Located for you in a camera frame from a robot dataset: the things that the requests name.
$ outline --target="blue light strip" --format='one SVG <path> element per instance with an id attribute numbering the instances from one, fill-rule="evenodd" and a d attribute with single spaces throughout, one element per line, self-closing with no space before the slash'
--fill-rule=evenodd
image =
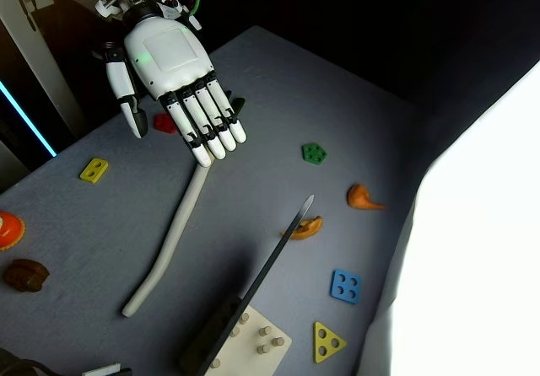
<path id="1" fill-rule="evenodd" d="M 26 122 L 26 124 L 28 125 L 28 127 L 30 128 L 31 131 L 34 132 L 35 136 L 40 140 L 41 144 L 43 144 L 43 146 L 47 149 L 47 151 L 49 153 L 51 153 L 51 156 L 52 157 L 56 157 L 57 154 L 55 153 L 55 151 L 52 149 L 52 147 L 49 145 L 49 143 L 47 142 L 47 140 L 41 135 L 40 131 L 37 130 L 37 128 L 34 126 L 34 123 L 32 123 L 32 121 L 28 118 L 28 116 L 24 113 L 24 110 L 21 109 L 21 107 L 19 106 L 19 104 L 17 103 L 17 101 L 15 100 L 15 98 L 13 96 L 11 96 L 11 94 L 9 93 L 8 89 L 3 85 L 3 82 L 0 81 L 0 90 L 2 91 L 2 93 L 6 96 L 6 98 L 8 98 L 8 101 L 9 103 L 15 108 L 15 110 L 19 113 L 20 117 L 23 118 L 23 121 Z"/>

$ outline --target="dark background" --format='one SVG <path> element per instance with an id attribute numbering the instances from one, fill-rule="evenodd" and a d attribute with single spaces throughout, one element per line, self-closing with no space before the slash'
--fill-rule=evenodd
<path id="1" fill-rule="evenodd" d="M 537 62 L 538 11 L 540 0 L 201 0 L 197 18 L 208 52 L 258 24 L 410 100 L 409 151 L 427 161 Z M 35 16 L 90 125 L 118 113 L 91 50 L 122 40 L 122 24 L 73 0 Z"/>

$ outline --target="yellow triangle block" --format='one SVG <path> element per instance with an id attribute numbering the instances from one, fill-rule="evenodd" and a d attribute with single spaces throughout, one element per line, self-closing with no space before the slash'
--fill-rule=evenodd
<path id="1" fill-rule="evenodd" d="M 347 342 L 343 338 L 337 336 L 324 324 L 316 321 L 313 328 L 315 331 L 313 348 L 316 363 L 321 363 L 347 346 Z"/>

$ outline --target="back of robotic hand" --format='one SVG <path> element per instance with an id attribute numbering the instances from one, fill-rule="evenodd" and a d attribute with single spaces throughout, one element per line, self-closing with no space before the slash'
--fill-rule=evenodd
<path id="1" fill-rule="evenodd" d="M 246 133 L 197 37 L 184 24 L 165 17 L 187 11 L 174 2 L 173 8 L 151 0 L 123 4 L 122 20 L 130 32 L 124 40 L 125 51 L 120 47 L 105 50 L 107 77 L 127 123 L 135 136 L 143 137 L 148 123 L 138 108 L 129 62 L 150 95 L 170 114 L 198 163 L 208 167 L 212 163 L 208 150 L 223 159 L 225 150 L 233 151 L 236 143 L 246 140 Z M 188 20 L 200 29 L 193 17 Z"/>

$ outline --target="table surface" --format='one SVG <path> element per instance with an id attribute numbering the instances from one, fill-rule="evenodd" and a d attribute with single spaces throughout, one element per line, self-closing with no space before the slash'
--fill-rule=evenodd
<path id="1" fill-rule="evenodd" d="M 148 273 L 195 167 L 180 136 L 150 129 L 135 138 L 118 115 L 0 196 L 26 222 L 0 253 L 50 271 L 39 293 L 0 282 L 0 346 L 62 374 L 113 362 L 137 375 L 179 374 L 181 349 L 221 299 L 246 292 L 304 199 L 324 228 L 290 241 L 251 305 L 293 339 L 277 375 L 351 374 L 372 320 L 407 204 L 393 206 L 399 144 L 411 105 L 340 67 L 253 27 L 212 54 L 222 85 L 246 98 L 248 141 L 209 173 L 161 283 L 130 319 L 124 303 Z M 161 113 L 146 99 L 149 120 Z M 302 160 L 318 142 L 322 165 Z M 109 161 L 97 185 L 78 174 Z M 346 204 L 355 182 L 384 212 Z M 362 278 L 359 304 L 331 298 L 334 269 Z M 313 362 L 313 323 L 348 342 Z"/>

